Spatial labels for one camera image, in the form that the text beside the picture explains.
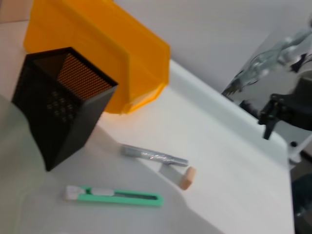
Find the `translucent plastic sheet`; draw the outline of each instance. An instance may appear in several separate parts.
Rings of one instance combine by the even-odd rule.
[[[0,96],[0,233],[14,233],[23,198],[40,185],[43,160],[24,115]]]

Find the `black mesh container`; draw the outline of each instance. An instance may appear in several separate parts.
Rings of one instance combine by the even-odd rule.
[[[117,83],[72,48],[26,56],[12,102],[50,171],[84,146]]]

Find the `white wall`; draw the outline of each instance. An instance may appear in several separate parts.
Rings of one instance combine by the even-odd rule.
[[[222,91],[280,23],[289,0],[116,0],[172,57]]]

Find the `metal machine part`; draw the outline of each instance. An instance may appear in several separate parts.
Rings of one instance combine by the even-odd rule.
[[[264,139],[269,139],[275,125],[284,121],[292,126],[312,131],[312,56],[298,72],[298,82],[291,94],[272,94],[260,112],[259,124],[265,125]]]
[[[302,59],[312,47],[312,17],[309,27],[297,33],[293,38],[285,38],[272,49],[254,57],[240,73],[238,73],[223,95],[241,92],[245,86],[253,85],[266,76],[277,66],[282,66],[287,71],[293,71],[292,66]]]

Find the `green box cutter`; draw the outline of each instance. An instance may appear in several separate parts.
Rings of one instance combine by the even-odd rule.
[[[65,199],[158,207],[164,203],[162,196],[158,194],[73,185],[66,186]]]

